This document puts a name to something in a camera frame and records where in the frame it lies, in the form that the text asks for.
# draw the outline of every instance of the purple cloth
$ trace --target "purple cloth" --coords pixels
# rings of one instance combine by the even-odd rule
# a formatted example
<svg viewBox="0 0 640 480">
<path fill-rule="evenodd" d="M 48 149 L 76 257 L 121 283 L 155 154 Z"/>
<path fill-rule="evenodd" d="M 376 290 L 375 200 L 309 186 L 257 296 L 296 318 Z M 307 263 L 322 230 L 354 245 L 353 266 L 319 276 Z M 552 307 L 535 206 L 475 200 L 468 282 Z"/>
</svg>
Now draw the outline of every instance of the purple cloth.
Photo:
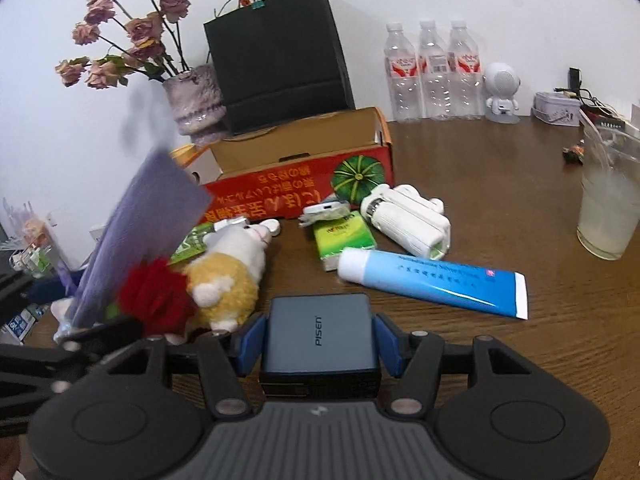
<svg viewBox="0 0 640 480">
<path fill-rule="evenodd" d="M 89 260 L 66 314 L 73 328 L 104 320 L 129 271 L 170 256 L 206 211 L 211 196 L 168 153 L 151 153 L 133 178 Z"/>
</svg>

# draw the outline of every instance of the red box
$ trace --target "red box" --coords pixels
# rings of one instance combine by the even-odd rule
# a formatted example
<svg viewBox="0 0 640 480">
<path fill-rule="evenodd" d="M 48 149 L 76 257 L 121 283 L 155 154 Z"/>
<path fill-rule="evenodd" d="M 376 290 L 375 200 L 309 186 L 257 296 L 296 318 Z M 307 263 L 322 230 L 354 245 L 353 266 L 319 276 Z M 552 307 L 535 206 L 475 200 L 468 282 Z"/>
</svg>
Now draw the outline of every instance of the red box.
<svg viewBox="0 0 640 480">
<path fill-rule="evenodd" d="M 297 218 L 331 194 L 358 206 L 377 184 L 394 184 L 391 138 L 377 108 L 293 121 L 210 149 L 222 176 L 205 184 L 213 199 L 202 221 Z"/>
</svg>

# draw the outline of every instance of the bottle cap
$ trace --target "bottle cap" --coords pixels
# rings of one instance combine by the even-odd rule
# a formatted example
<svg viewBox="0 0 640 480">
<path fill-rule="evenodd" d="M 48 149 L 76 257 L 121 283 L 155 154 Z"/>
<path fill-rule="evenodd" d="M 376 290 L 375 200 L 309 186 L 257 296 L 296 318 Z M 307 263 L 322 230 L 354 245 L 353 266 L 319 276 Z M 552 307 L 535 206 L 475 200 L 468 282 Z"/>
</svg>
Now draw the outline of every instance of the bottle cap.
<svg viewBox="0 0 640 480">
<path fill-rule="evenodd" d="M 370 250 L 345 247 L 338 261 L 338 276 L 346 282 L 363 285 L 364 271 L 370 256 Z"/>
<path fill-rule="evenodd" d="M 275 218 L 263 220 L 260 222 L 260 225 L 265 226 L 271 232 L 271 236 L 278 236 L 280 234 L 280 222 Z"/>
</svg>

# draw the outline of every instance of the white speaker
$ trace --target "white speaker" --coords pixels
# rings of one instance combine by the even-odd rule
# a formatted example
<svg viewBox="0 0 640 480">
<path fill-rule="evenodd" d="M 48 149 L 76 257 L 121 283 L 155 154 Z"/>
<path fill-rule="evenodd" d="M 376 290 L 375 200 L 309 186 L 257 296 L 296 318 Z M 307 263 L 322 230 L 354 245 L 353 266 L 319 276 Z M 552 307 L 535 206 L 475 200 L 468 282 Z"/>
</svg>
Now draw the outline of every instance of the white speaker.
<svg viewBox="0 0 640 480">
<path fill-rule="evenodd" d="M 485 116 L 498 123 L 516 123 L 519 109 L 514 95 L 520 88 L 520 78 L 506 63 L 491 63 L 484 70 L 484 87 L 491 97 L 486 100 Z"/>
</svg>

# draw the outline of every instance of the white wall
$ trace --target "white wall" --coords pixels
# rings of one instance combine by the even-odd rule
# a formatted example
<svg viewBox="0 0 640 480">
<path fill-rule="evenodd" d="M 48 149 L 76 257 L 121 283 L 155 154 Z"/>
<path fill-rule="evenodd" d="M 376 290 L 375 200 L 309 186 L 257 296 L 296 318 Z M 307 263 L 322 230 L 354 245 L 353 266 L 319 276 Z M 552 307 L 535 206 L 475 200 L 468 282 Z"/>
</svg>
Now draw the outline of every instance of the white wall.
<svg viewBox="0 0 640 480">
<path fill-rule="evenodd" d="M 152 10 L 146 0 L 121 0 L 130 12 Z M 202 23 L 225 0 L 191 0 L 182 34 L 191 64 L 207 52 Z M 385 23 L 400 21 L 416 39 L 418 21 L 434 18 L 445 35 L 452 18 L 465 18 L 484 63 L 503 60 L 519 72 L 518 100 L 566 84 L 568 66 L 584 85 L 628 114 L 640 98 L 640 4 L 636 0 L 331 0 L 359 107 L 389 113 L 382 69 Z M 69 33 L 84 0 L 0 1 L 0 197 L 30 200 L 71 264 L 92 249 L 88 230 L 103 224 L 154 143 L 181 141 L 162 89 L 132 78 L 128 88 L 65 89 L 53 70 L 59 60 L 91 53 Z M 117 26 L 109 37 L 124 43 Z M 0 212 L 0 221 L 6 220 Z"/>
</svg>

